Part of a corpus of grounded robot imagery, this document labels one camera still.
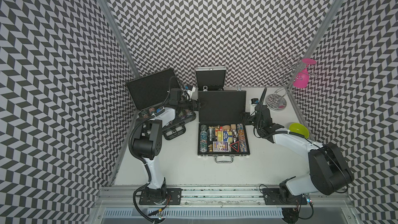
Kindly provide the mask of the black textured poker case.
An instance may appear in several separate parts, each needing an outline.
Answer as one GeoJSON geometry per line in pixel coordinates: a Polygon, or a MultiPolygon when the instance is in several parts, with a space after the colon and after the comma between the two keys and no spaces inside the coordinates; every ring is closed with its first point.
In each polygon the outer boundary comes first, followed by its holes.
{"type": "Polygon", "coordinates": [[[246,110],[246,91],[200,91],[198,155],[249,156],[250,147],[243,114],[246,110]]]}

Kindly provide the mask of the small silver poker case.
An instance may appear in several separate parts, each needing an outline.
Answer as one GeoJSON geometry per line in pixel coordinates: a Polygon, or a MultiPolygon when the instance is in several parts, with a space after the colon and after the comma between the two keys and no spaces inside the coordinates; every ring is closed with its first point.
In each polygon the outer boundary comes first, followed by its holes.
{"type": "Polygon", "coordinates": [[[197,67],[195,75],[199,91],[221,91],[224,88],[227,68],[225,66],[197,67]]]}

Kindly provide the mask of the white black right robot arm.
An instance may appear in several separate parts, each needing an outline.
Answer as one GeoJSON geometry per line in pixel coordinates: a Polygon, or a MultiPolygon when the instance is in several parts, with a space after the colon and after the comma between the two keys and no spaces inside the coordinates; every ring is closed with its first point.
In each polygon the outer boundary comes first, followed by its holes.
{"type": "Polygon", "coordinates": [[[243,113],[243,121],[254,127],[257,137],[288,148],[308,163],[307,174],[288,178],[279,184],[280,196],[300,196],[314,192],[326,196],[335,192],[344,194],[347,191],[341,189],[348,189],[354,181],[353,173],[336,144],[311,141],[302,134],[274,123],[265,105],[256,105],[252,114],[243,113]]]}

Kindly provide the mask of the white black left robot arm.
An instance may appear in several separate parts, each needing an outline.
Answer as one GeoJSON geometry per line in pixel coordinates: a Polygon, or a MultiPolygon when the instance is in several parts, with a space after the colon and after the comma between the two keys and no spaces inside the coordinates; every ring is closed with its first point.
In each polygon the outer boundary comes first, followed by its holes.
{"type": "Polygon", "coordinates": [[[130,154],[143,163],[148,174],[144,192],[150,195],[166,197],[166,179],[158,155],[163,139],[170,141],[185,134],[186,124],[196,118],[196,101],[192,100],[195,90],[195,86],[170,89],[163,104],[140,114],[129,137],[130,154]]]}

